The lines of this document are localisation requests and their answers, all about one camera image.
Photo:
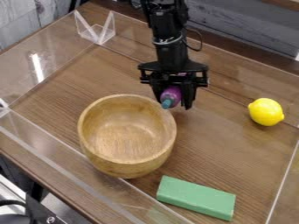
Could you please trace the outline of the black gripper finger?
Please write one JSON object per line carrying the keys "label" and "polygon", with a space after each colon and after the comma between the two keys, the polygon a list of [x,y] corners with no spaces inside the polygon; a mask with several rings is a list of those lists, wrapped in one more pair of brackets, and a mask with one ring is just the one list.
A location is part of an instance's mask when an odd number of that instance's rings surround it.
{"label": "black gripper finger", "polygon": [[182,84],[183,106],[186,109],[190,109],[193,107],[195,92],[197,92],[197,86],[191,81],[186,81]]}
{"label": "black gripper finger", "polygon": [[151,88],[154,90],[155,99],[161,102],[162,101],[161,100],[161,96],[162,96],[167,86],[163,83],[161,83],[161,82],[154,82],[151,84]]}

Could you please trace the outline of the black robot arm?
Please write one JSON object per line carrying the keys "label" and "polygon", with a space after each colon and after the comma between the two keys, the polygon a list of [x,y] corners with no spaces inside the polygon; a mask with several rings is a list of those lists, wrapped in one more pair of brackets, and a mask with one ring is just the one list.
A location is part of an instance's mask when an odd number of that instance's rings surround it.
{"label": "black robot arm", "polygon": [[209,66],[190,59],[187,43],[189,7],[185,0],[141,0],[153,29],[157,61],[142,63],[141,82],[151,86],[165,109],[178,104],[193,108],[198,88],[209,86]]}

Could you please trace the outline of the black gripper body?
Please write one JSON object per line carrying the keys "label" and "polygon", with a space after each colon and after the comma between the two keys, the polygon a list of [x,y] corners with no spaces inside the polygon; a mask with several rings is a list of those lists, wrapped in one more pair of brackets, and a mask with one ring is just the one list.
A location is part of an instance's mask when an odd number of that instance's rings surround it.
{"label": "black gripper body", "polygon": [[191,84],[193,88],[209,86],[209,66],[195,62],[189,56],[186,39],[154,42],[157,61],[142,63],[138,69],[141,81],[154,88],[162,85]]}

